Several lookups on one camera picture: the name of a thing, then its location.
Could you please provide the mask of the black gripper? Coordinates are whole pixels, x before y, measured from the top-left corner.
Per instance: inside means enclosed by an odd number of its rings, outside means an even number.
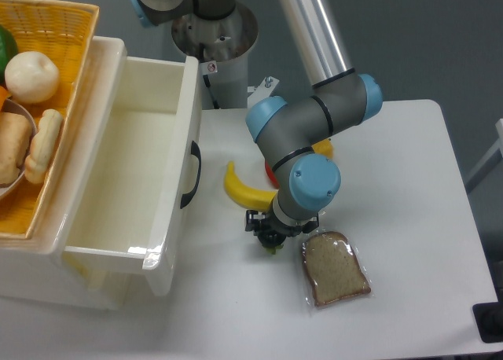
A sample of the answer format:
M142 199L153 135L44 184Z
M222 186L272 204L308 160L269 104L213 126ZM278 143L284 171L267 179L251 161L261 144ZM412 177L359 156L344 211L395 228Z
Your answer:
M256 237L260 232L264 232L267 235L296 237L300 233L311 233L318 227L318 215L309 220L303 220L299 225L294 224L291 226L283 223L274 213L267 213L266 216L256 210L247 210L245 213L244 230L253 233Z

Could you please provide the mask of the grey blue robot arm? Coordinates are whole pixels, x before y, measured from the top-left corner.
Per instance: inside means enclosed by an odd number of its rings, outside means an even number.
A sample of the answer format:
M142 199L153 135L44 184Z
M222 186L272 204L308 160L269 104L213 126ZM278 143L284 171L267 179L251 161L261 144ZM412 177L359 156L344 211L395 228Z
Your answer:
M178 49L200 64L211 102L225 86L224 65L255 44L254 16L237 0L131 0L146 27L171 23ZM315 143L374 117L383 104L379 85L354 70L325 0L280 0L313 89L295 104L281 97L255 103L246 116L251 137L279 190L264 208L246 214L246 230L266 247L318 227L318 214L336 195L340 171L315 153Z

